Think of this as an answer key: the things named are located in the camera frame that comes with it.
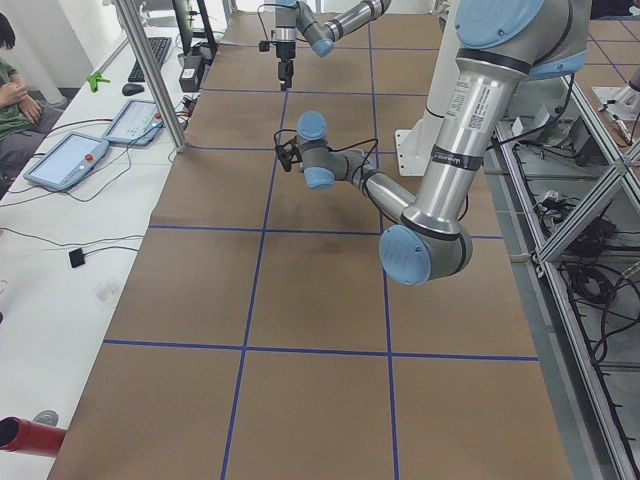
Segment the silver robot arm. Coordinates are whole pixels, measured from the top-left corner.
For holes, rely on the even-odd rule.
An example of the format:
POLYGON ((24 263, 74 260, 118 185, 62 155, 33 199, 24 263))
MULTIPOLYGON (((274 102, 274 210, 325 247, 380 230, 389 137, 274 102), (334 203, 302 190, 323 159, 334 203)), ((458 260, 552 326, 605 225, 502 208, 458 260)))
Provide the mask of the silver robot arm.
POLYGON ((310 7, 301 1, 267 3, 267 7, 274 8, 275 28, 267 34, 261 14, 258 14, 265 34, 265 39, 258 43, 258 49, 268 52, 271 47, 275 48, 280 90, 287 91, 292 87, 298 37, 306 41, 317 56, 325 57, 339 40, 380 18, 390 5, 390 1, 359 1, 347 11, 321 23, 310 7))
POLYGON ((591 8, 588 1, 462 1, 449 13, 446 25, 460 43, 459 74, 416 193, 366 154, 331 147, 326 120, 315 111, 299 118, 276 156, 284 169, 299 164, 311 189, 346 181, 388 217, 379 257, 396 282, 421 285, 454 275, 473 253, 459 215, 497 122, 522 81, 583 66, 591 8))

